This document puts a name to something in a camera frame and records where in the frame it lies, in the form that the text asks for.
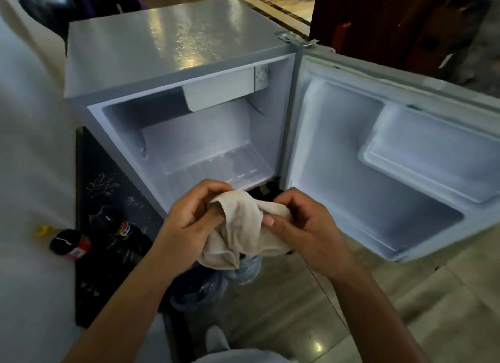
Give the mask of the person's left hand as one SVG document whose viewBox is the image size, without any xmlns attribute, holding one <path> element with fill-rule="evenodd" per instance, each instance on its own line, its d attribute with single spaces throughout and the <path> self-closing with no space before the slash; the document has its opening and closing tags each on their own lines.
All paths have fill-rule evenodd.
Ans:
<svg viewBox="0 0 500 363">
<path fill-rule="evenodd" d="M 153 244 L 155 253 L 177 276 L 186 271 L 202 254 L 206 240 L 197 238 L 197 221 L 205 214 L 210 201 L 234 189 L 225 182 L 204 179 L 172 205 Z"/>
</svg>

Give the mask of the person's right hand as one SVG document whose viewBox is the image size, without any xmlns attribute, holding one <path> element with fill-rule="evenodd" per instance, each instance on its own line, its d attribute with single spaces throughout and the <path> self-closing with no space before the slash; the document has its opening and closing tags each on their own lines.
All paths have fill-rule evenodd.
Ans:
<svg viewBox="0 0 500 363">
<path fill-rule="evenodd" d="M 285 205 L 292 215 L 292 239 L 283 241 L 310 268 L 335 284 L 355 280 L 360 275 L 360 264 L 324 205 L 295 188 L 273 201 Z"/>
</svg>

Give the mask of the beige cleaning cloth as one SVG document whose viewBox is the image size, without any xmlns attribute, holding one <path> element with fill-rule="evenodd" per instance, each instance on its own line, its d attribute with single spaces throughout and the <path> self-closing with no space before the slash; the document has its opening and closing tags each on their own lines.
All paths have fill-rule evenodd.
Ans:
<svg viewBox="0 0 500 363">
<path fill-rule="evenodd" d="M 210 232 L 197 262 L 213 270 L 240 268 L 240 255 L 280 256 L 291 251 L 282 239 L 262 227 L 263 216 L 278 215 L 292 221 L 291 212 L 282 204 L 254 199 L 242 190 L 222 193 L 208 208 L 220 208 L 224 221 Z"/>
</svg>

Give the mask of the person's right forearm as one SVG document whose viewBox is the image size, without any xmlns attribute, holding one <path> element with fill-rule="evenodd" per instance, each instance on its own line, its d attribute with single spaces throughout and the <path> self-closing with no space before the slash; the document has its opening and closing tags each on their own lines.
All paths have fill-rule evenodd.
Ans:
<svg viewBox="0 0 500 363">
<path fill-rule="evenodd" d="M 329 270 L 327 278 L 363 363 L 429 363 L 388 296 L 360 264 Z"/>
</svg>

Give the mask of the person's left forearm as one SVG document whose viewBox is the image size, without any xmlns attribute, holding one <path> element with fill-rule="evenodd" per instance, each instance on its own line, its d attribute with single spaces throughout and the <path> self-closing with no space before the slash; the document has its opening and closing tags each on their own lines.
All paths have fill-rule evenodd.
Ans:
<svg viewBox="0 0 500 363">
<path fill-rule="evenodd" d="M 166 290 L 198 259 L 206 239 L 157 239 L 61 363 L 134 363 Z"/>
</svg>

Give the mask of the crumpled clear plastic bag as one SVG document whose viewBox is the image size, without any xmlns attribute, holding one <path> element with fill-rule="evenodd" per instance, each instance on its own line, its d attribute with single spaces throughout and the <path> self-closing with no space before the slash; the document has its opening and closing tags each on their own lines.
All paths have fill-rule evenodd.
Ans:
<svg viewBox="0 0 500 363">
<path fill-rule="evenodd" d="M 240 255 L 240 267 L 215 270 L 195 263 L 175 278 L 165 292 L 163 304 L 181 312 L 193 312 L 218 302 L 229 284 L 246 285 L 260 272 L 262 257 Z"/>
</svg>

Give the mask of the white fridge door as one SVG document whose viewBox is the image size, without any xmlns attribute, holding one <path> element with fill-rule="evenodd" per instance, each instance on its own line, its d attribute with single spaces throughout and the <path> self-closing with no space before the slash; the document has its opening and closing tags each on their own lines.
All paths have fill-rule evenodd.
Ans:
<svg viewBox="0 0 500 363">
<path fill-rule="evenodd" d="M 500 198 L 450 204 L 365 165 L 358 153 L 387 102 L 500 137 L 500 99 L 314 45 L 299 64 L 283 185 L 321 202 L 340 230 L 408 262 L 500 223 Z"/>
</svg>

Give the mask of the blue label dark bottle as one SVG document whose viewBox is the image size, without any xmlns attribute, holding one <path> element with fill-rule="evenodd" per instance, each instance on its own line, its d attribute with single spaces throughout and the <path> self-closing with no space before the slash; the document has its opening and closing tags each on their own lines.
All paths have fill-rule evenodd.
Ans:
<svg viewBox="0 0 500 363">
<path fill-rule="evenodd" d="M 86 212 L 94 229 L 113 235 L 135 253 L 144 256 L 152 247 L 151 239 L 113 206 L 91 202 Z"/>
</svg>

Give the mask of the white freezer compartment flap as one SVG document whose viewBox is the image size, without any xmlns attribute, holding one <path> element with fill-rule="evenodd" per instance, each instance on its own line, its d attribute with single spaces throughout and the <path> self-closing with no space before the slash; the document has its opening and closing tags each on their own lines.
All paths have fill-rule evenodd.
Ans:
<svg viewBox="0 0 500 363">
<path fill-rule="evenodd" d="M 188 109 L 197 112 L 254 92 L 254 67 L 182 85 Z"/>
</svg>

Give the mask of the person's pale clothing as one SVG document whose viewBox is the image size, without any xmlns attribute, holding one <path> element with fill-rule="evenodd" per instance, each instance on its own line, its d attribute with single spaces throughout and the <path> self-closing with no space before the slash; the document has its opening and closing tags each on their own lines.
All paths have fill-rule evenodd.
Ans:
<svg viewBox="0 0 500 363">
<path fill-rule="evenodd" d="M 205 332 L 207 354 L 192 363 L 299 363 L 276 352 L 258 348 L 232 349 L 226 335 L 218 325 L 211 325 Z"/>
</svg>

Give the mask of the white door shelf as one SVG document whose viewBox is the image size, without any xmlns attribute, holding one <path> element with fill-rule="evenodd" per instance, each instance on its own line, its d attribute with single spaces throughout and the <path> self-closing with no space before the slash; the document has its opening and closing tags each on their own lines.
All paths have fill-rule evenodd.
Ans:
<svg viewBox="0 0 500 363">
<path fill-rule="evenodd" d="M 500 198 L 500 137 L 387 102 L 358 158 L 450 204 L 481 207 Z"/>
</svg>

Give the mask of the silver mini fridge body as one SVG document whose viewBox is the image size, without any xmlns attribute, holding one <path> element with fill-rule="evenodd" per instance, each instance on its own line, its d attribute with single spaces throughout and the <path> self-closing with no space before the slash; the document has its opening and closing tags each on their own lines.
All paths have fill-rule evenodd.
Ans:
<svg viewBox="0 0 500 363">
<path fill-rule="evenodd" d="M 203 179 L 281 177 L 298 47 L 238 0 L 70 24 L 64 98 L 161 215 Z M 191 112 L 182 85 L 269 64 L 268 87 Z"/>
</svg>

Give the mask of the metal door hinge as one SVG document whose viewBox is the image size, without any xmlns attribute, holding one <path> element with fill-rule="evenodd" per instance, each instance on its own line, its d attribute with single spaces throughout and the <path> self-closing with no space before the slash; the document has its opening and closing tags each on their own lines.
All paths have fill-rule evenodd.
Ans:
<svg viewBox="0 0 500 363">
<path fill-rule="evenodd" d="M 291 31 L 278 31 L 275 33 L 275 35 L 281 41 L 288 43 L 288 44 L 293 44 L 293 45 L 300 47 L 300 48 L 308 48 L 308 47 L 316 45 L 318 43 L 318 40 L 316 40 L 316 39 L 305 40 L 304 38 L 302 38 L 298 34 L 295 34 Z"/>
</svg>

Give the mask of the dark wooden cabinet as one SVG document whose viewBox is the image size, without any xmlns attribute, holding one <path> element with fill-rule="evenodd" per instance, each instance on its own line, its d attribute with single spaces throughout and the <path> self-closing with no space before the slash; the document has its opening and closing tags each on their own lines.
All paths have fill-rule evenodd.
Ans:
<svg viewBox="0 0 500 363">
<path fill-rule="evenodd" d="M 449 80 L 491 0 L 315 0 L 309 39 L 336 53 Z"/>
</svg>

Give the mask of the black round helmet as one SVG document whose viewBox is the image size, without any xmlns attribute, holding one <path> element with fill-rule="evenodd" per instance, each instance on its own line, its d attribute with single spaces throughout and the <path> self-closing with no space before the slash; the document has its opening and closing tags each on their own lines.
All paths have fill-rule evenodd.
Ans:
<svg viewBox="0 0 500 363">
<path fill-rule="evenodd" d="M 70 23 L 80 16 L 74 0 L 18 0 L 23 10 L 36 22 L 57 34 L 68 47 Z"/>
</svg>

